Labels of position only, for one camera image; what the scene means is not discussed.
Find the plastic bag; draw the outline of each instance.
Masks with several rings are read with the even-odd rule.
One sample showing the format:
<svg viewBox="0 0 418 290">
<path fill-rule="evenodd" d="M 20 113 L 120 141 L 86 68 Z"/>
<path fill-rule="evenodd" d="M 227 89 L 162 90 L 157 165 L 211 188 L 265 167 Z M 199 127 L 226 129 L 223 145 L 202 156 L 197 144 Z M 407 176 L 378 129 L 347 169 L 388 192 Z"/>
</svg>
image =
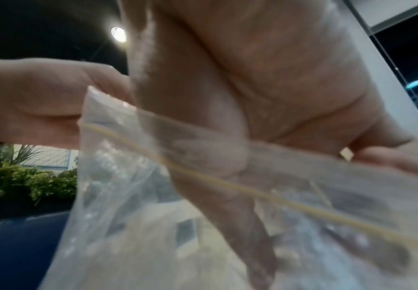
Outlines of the plastic bag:
<svg viewBox="0 0 418 290">
<path fill-rule="evenodd" d="M 418 290 L 416 178 L 236 140 L 93 89 L 80 130 L 77 199 L 41 290 L 252 289 L 248 258 L 170 174 L 255 199 L 277 263 L 266 288 Z M 248 161 L 226 176 L 201 146 L 210 160 Z"/>
</svg>

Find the transparent zip bag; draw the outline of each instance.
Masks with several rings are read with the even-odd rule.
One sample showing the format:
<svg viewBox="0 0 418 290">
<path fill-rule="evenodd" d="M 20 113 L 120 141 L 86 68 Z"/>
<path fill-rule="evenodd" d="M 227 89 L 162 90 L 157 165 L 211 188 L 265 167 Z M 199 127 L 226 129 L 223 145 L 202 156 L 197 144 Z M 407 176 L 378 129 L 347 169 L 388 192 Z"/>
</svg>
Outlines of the transparent zip bag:
<svg viewBox="0 0 418 290">
<path fill-rule="evenodd" d="M 418 178 L 94 89 L 79 125 L 77 198 L 41 290 L 418 290 Z"/>
</svg>

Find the yellow line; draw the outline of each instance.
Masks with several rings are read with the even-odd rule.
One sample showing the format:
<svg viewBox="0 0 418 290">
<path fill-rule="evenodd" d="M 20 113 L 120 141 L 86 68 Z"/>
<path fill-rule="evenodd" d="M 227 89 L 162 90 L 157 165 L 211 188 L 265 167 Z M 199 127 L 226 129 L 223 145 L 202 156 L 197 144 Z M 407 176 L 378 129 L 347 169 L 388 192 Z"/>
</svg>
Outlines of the yellow line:
<svg viewBox="0 0 418 290">
<path fill-rule="evenodd" d="M 258 191 L 258 190 L 255 190 L 255 189 L 252 189 L 252 188 L 249 188 L 249 187 L 246 187 L 246 186 L 242 186 L 242 185 L 239 185 L 239 184 L 234 184 L 234 183 L 230 183 L 230 182 L 227 182 L 227 181 L 224 181 L 224 180 L 220 180 L 218 178 L 208 176 L 208 175 L 205 175 L 203 173 L 199 173 L 199 172 L 187 169 L 185 167 L 182 167 L 178 164 L 175 164 L 174 162 L 168 160 L 167 158 L 156 155 L 156 154 L 152 153 L 151 151 L 149 151 L 148 149 L 143 148 L 143 147 L 135 144 L 134 142 L 116 134 L 115 132 L 107 130 L 105 128 L 98 127 L 98 126 L 92 125 L 92 124 L 85 124 L 85 123 L 80 123 L 79 126 L 90 129 L 90 130 L 93 130 L 93 131 L 96 131 L 96 132 L 101 133 L 101 134 L 103 134 L 107 137 L 111 137 L 111 138 L 113 138 L 117 141 L 120 141 L 124 145 L 129 146 L 134 151 L 139 152 L 140 154 L 150 158 L 151 160 L 155 161 L 156 163 L 160 163 L 160 164 L 166 166 L 167 168 L 169 168 L 171 170 L 174 170 L 174 171 L 179 172 L 183 175 L 192 177 L 196 180 L 203 181 L 203 182 L 206 182 L 206 183 L 209 183 L 209 184 L 215 184 L 217 186 L 220 186 L 221 188 L 238 191 L 238 192 L 250 195 L 254 198 L 268 200 L 268 201 L 270 201 L 274 204 L 278 204 L 278 205 L 281 205 L 281 206 L 284 206 L 284 207 L 288 207 L 288 208 L 291 208 L 291 209 L 294 209 L 294 210 L 298 210 L 298 211 L 304 212 L 308 215 L 312 215 L 314 217 L 322 218 L 324 220 L 333 221 L 333 222 L 336 222 L 338 224 L 352 226 L 352 227 L 361 229 L 363 231 L 369 232 L 371 234 L 381 236 L 386 240 L 405 243 L 409 246 L 412 246 L 412 247 L 418 249 L 418 238 L 404 235 L 397 230 L 382 228 L 380 226 L 375 226 L 375 225 L 368 224 L 368 223 L 365 223 L 363 221 L 357 220 L 354 217 L 349 217 L 349 216 L 346 216 L 346 215 L 342 215 L 340 213 L 333 213 L 333 212 L 329 212 L 328 210 L 311 207 L 311 206 L 308 206 L 308 205 L 305 205 L 305 204 L 300 204 L 300 203 L 293 202 L 293 201 L 288 201 L 288 200 L 285 200 L 285 199 L 283 199 L 279 196 L 263 193 L 261 191 Z"/>
</svg>

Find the green plant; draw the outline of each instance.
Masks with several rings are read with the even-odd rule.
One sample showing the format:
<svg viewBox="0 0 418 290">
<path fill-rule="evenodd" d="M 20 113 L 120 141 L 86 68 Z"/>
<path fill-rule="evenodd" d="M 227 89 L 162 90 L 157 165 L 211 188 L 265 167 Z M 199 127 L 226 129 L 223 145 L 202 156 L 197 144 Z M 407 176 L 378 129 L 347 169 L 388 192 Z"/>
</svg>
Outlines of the green plant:
<svg viewBox="0 0 418 290">
<path fill-rule="evenodd" d="M 22 145 L 16 150 L 15 145 L 0 145 L 0 167 L 22 164 L 42 152 L 39 151 L 41 148 L 41 146 Z"/>
<path fill-rule="evenodd" d="M 59 174 L 21 166 L 0 167 L 0 201 L 28 199 L 37 205 L 45 198 L 68 201 L 75 198 L 77 170 Z"/>
</svg>

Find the ceiling light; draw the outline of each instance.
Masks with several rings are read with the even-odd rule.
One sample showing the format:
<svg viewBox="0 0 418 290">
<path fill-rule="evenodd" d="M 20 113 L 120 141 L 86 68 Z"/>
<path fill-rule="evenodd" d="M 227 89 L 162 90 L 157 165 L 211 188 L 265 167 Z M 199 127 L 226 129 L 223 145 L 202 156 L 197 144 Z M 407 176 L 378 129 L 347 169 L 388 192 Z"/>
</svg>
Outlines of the ceiling light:
<svg viewBox="0 0 418 290">
<path fill-rule="evenodd" d="M 117 41 L 121 43 L 126 42 L 126 32 L 124 31 L 123 28 L 115 26 L 112 28 L 111 32 L 112 32 L 113 38 L 115 38 Z"/>
</svg>

